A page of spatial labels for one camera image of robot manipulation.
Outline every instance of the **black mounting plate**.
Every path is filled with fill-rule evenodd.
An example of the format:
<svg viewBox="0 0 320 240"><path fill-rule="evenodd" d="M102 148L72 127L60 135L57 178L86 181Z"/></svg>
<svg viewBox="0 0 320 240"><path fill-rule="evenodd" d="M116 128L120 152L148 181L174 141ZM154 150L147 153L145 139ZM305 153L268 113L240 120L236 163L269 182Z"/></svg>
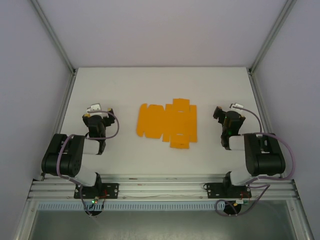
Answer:
<svg viewBox="0 0 320 240"><path fill-rule="evenodd" d="M208 199L240 199L251 198L251 191L247 191L246 186L231 186L225 189L221 182L208 182L203 185L208 194Z"/></svg>
<svg viewBox="0 0 320 240"><path fill-rule="evenodd" d="M80 187L78 185L75 185L73 196L75 199L80 199L79 190ZM99 194L96 188L91 186L84 186L82 189L82 196L84 199L94 199L95 197L103 197L106 191L106 197L103 197L103 199L117 199L119 193L119 183L102 183L101 191L101 196L97 196Z"/></svg>

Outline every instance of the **white table surface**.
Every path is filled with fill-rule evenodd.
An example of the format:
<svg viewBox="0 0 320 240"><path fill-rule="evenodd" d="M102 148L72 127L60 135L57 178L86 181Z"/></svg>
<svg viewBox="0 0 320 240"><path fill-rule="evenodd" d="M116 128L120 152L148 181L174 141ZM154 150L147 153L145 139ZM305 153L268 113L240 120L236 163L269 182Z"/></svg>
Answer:
<svg viewBox="0 0 320 240"><path fill-rule="evenodd" d="M174 98L190 99L197 106L197 143L189 149L170 148L161 139L136 134L141 104L171 104ZM258 114L247 70L244 67L101 67L79 68L61 133L88 132L82 115L91 104L113 108L119 134L106 141L102 155L86 155L82 164L100 174L211 175L225 174L245 163L243 151L221 146L222 126L213 118L216 106L228 110L239 103ZM259 131L257 120L246 120L239 133ZM117 124L106 129L116 131Z"/></svg>

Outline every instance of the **glass panel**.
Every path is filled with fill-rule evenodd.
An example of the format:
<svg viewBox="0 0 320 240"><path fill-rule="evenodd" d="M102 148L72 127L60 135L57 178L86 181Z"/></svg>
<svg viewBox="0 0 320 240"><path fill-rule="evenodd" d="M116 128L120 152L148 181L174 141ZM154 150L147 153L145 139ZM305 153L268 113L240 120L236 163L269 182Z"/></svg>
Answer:
<svg viewBox="0 0 320 240"><path fill-rule="evenodd" d="M38 211L31 240L294 240L285 201L260 201L248 214L214 211Z"/></svg>

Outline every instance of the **white wall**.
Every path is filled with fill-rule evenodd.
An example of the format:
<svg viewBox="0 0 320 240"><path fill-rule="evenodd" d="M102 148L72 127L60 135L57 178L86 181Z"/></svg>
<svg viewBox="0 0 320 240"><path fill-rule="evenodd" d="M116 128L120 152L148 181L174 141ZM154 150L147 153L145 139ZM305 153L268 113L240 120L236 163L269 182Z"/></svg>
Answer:
<svg viewBox="0 0 320 240"><path fill-rule="evenodd" d="M320 239L320 1L295 4L257 70L279 136L297 158L294 179L316 239Z"/></svg>
<svg viewBox="0 0 320 240"><path fill-rule="evenodd" d="M39 0L78 67L250 67L286 0Z"/></svg>
<svg viewBox="0 0 320 240"><path fill-rule="evenodd" d="M27 0L0 1L0 235L10 240L70 72Z"/></svg>

